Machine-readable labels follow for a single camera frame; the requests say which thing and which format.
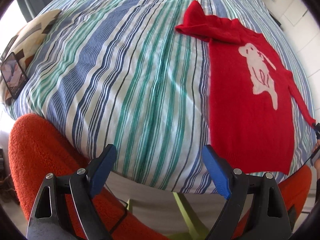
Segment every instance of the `cable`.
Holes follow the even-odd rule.
[[[316,132],[316,136],[317,136],[317,140],[319,140],[320,139],[320,132],[319,132],[319,123],[318,124],[316,124],[316,123],[314,123],[313,124],[313,130]],[[311,156],[305,161],[305,163],[303,164],[303,165],[305,165],[311,158],[313,158],[316,154],[317,154],[317,152],[320,150],[320,146],[318,146],[318,148],[317,149],[315,149],[314,151],[313,151],[313,153],[311,154]]]
[[[112,233],[117,229],[117,227],[122,223],[122,221],[126,218],[126,216],[128,215],[128,203],[125,202],[124,200],[117,198],[115,196],[115,194],[113,194],[113,192],[111,191],[111,189],[108,187],[107,183],[104,184],[106,186],[106,188],[108,189],[108,191],[120,202],[122,202],[125,206],[124,206],[124,214],[122,217],[120,217],[120,219],[118,220],[118,222],[111,228],[111,230],[109,231],[109,233],[112,235]]]
[[[316,154],[317,154],[317,152],[320,150],[320,146],[318,146],[318,148],[317,149],[315,149],[314,150],[314,152],[311,154],[311,156],[304,162],[304,164],[298,169],[298,170],[300,170],[304,165],[306,165],[306,163],[311,159],[311,158],[313,158]],[[289,177],[287,177],[286,179],[288,179],[288,178],[290,178],[292,175],[294,175],[297,171],[295,171],[293,174],[291,174]]]

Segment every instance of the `white dog graphic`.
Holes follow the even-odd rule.
[[[273,108],[277,110],[278,95],[275,91],[275,83],[270,77],[268,67],[263,62],[263,59],[265,58],[274,69],[276,69],[276,67],[251,43],[247,43],[245,46],[239,47],[239,53],[247,58],[247,64],[253,84],[253,94],[258,95],[264,91],[267,91],[271,96]]]

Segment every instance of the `sweater sleeve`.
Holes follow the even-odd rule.
[[[295,82],[293,81],[293,74],[291,71],[289,70],[285,70],[286,74],[288,76],[288,82],[289,82],[289,91],[291,96],[294,98],[294,100],[296,101],[300,112],[302,113],[304,119],[307,121],[307,123],[313,128],[314,124],[316,123],[316,120],[314,118],[311,117],[308,107],[306,106],[306,103],[304,102],[298,88],[297,85],[295,84]]]
[[[209,42],[210,39],[240,43],[239,31],[231,28],[231,20],[219,18],[215,15],[205,15],[197,1],[191,2],[187,8],[183,23],[176,26],[176,31],[185,35]]]

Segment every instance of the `blue gripper pad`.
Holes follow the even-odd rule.
[[[202,160],[211,176],[214,185],[216,186],[218,193],[228,200],[231,195],[231,166],[225,159],[220,158],[215,153],[211,145],[205,145],[202,148]]]
[[[104,150],[108,150],[108,153],[97,168],[90,182],[90,196],[92,198],[101,192],[117,158],[117,149],[114,145],[111,145],[109,149],[107,146]]]

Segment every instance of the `metal screw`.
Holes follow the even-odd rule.
[[[237,174],[237,175],[240,175],[240,174],[242,174],[242,171],[241,171],[241,169],[235,168],[235,169],[233,170],[233,173],[234,173],[234,174]]]
[[[80,168],[79,170],[77,170],[77,173],[79,175],[84,174],[85,173],[85,168]]]
[[[268,179],[272,179],[272,178],[273,178],[273,175],[272,175],[270,172],[267,172],[267,173],[266,173],[266,177],[267,177]]]
[[[53,177],[53,173],[48,173],[48,174],[45,176],[46,179],[51,179],[52,177]]]

